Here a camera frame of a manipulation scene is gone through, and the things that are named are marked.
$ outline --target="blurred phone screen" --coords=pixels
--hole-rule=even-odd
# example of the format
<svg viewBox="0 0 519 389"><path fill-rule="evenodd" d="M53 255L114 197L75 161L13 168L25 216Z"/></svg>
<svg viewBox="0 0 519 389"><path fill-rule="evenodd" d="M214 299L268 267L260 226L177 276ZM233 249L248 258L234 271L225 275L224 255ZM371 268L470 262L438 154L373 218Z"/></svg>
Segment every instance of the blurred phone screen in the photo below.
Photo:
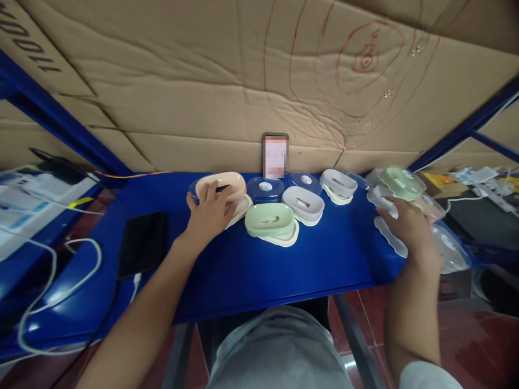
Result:
<svg viewBox="0 0 519 389"><path fill-rule="evenodd" d="M288 136L265 135L263 153L263 176L283 178L287 171Z"/></svg>

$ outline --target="blue metal shelf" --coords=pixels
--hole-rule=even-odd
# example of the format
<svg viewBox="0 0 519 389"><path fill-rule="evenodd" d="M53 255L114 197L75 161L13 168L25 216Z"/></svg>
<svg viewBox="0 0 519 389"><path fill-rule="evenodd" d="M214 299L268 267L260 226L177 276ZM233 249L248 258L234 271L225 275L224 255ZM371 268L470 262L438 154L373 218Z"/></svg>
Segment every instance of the blue metal shelf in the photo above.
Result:
<svg viewBox="0 0 519 389"><path fill-rule="evenodd" d="M479 132L483 125L518 92L519 76L514 78L501 90L501 92L483 104L483 106L481 106L476 112L469 116L458 127L452 130L451 133L445 136L429 151L425 152L409 167L409 169L412 171L421 169L422 167L435 161L437 158L440 158L454 147L458 146L458 144L467 138L473 138L503 154L507 158L510 158L511 160L519 163L519 153L517 151ZM518 99L519 97L516 97L507 108L509 108L512 104L515 104Z"/></svg>

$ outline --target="blue table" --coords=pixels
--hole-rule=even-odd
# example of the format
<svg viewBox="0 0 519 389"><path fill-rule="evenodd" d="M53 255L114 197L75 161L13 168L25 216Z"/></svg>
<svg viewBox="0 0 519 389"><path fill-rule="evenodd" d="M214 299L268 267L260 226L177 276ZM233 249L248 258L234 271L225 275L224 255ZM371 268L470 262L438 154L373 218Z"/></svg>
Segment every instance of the blue table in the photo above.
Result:
<svg viewBox="0 0 519 389"><path fill-rule="evenodd" d="M189 219L185 195L203 173L171 173L132 179L119 194L126 216L167 212L169 242L181 234ZM244 174L245 180L259 175ZM324 214L314 227L300 224L292 247L279 247L250 237L240 220L202 252L179 302L174 324L266 308L279 304L390 283L405 259L398 256L373 224L375 207L359 189L349 205L338 206L323 192ZM89 339L109 308L116 288L119 248L125 213L114 202L90 238L103 250L103 262L80 290L58 306L32 316L26 341L48 348ZM67 290L95 264L94 248L84 243L55 281L43 303ZM151 272L143 275L144 284ZM115 307L105 334L128 306L132 278L119 281ZM15 335L2 356L20 353Z"/></svg>

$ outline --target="box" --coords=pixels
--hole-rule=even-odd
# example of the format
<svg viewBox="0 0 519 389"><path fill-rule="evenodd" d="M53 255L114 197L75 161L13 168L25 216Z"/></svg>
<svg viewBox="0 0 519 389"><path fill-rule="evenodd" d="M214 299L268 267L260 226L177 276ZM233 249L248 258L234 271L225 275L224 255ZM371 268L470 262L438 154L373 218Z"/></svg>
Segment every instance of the box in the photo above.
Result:
<svg viewBox="0 0 519 389"><path fill-rule="evenodd" d="M427 193L432 198L457 197L469 188L444 169L433 169L417 172L416 175L427 186Z"/></svg>

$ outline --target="blue metal frame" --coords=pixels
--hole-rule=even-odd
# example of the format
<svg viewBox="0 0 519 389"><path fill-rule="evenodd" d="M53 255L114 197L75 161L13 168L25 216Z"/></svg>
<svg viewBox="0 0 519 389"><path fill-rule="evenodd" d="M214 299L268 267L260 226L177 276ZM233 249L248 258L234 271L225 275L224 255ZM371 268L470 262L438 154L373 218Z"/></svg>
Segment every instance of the blue metal frame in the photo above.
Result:
<svg viewBox="0 0 519 389"><path fill-rule="evenodd" d="M1 50L0 98L8 100L101 171L132 175L124 163Z"/></svg>
<svg viewBox="0 0 519 389"><path fill-rule="evenodd" d="M445 136L441 141L434 145L429 151L424 153L417 159L409 169L416 171L423 166L433 162L446 152L456 147L460 142L467 138L473 138L486 146L505 155L513 161L519 163L519 153L502 143L489 138L488 136L478 132L480 128L490 119L504 104L507 103L516 93L519 92L519 76L514 78L500 93L488 100L476 112L468 117L463 123L455 128L450 134Z"/></svg>

